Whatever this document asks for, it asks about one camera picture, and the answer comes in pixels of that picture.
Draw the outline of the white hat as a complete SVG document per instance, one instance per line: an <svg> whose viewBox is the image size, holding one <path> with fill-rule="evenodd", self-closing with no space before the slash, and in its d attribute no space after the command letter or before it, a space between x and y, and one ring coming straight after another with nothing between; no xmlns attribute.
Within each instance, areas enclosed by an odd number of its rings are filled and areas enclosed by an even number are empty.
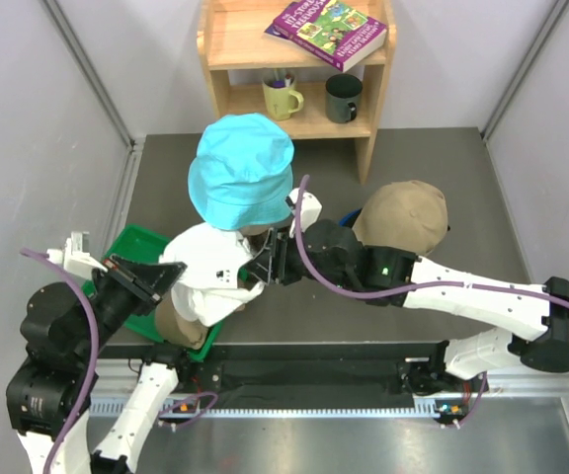
<svg viewBox="0 0 569 474"><path fill-rule="evenodd" d="M186 265L171 288L174 309L188 321L211 327L251 302L265 288L261 281L239 284L239 271L252 258L249 242L237 231L201 223L182 232L159 256L161 264Z"/></svg>

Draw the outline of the cyan bucket hat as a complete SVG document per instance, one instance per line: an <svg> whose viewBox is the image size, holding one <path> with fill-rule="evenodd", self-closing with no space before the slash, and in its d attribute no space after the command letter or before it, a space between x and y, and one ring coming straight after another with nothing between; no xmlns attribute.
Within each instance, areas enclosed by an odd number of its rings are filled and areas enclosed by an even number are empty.
<svg viewBox="0 0 569 474"><path fill-rule="evenodd" d="M294 145L258 113L227 115L210 124L188 172L190 200L211 226L240 230L288 219Z"/></svg>

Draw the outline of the blue baseball cap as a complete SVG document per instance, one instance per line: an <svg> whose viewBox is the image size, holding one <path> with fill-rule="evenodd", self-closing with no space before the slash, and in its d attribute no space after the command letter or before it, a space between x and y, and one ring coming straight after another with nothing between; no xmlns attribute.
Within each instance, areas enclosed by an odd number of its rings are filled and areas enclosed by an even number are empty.
<svg viewBox="0 0 569 474"><path fill-rule="evenodd" d="M356 209L350 212L339 221L339 225L343 227L352 228L355 222L357 221L358 217L360 216L361 211L362 211L361 209Z"/></svg>

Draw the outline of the tan hat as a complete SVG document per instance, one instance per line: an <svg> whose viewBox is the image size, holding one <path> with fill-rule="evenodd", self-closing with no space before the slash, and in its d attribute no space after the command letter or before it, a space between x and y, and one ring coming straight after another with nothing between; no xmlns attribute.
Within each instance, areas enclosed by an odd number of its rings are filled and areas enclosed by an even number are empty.
<svg viewBox="0 0 569 474"><path fill-rule="evenodd" d="M431 184L393 182L377 189L353 224L360 242L427 256L447 235L445 195Z"/></svg>

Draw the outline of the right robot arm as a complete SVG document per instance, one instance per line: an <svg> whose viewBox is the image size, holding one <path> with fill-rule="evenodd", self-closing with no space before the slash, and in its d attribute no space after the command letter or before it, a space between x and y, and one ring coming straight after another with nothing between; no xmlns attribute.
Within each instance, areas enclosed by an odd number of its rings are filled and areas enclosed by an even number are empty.
<svg viewBox="0 0 569 474"><path fill-rule="evenodd" d="M569 371L569 283L562 278L517 284L476 276L412 252L365 245L351 228L326 219L299 236L269 230L240 275L281 285L324 278L334 291L371 305L439 311L489 325L436 345L428 374L444 391L491 369Z"/></svg>

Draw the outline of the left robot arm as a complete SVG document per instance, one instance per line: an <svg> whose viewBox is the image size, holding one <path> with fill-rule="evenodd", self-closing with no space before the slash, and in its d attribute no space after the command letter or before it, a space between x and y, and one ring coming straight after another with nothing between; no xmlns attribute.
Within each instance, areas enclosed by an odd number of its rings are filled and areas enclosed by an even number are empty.
<svg viewBox="0 0 569 474"><path fill-rule="evenodd" d="M27 357L6 389L7 410L35 473L133 473L163 403L192 382L181 349L152 347L110 432L90 449L87 427L97 362L132 315L145 316L185 271L183 263L143 264L87 254L71 263L63 252L23 255L60 280L35 292L20 331Z"/></svg>

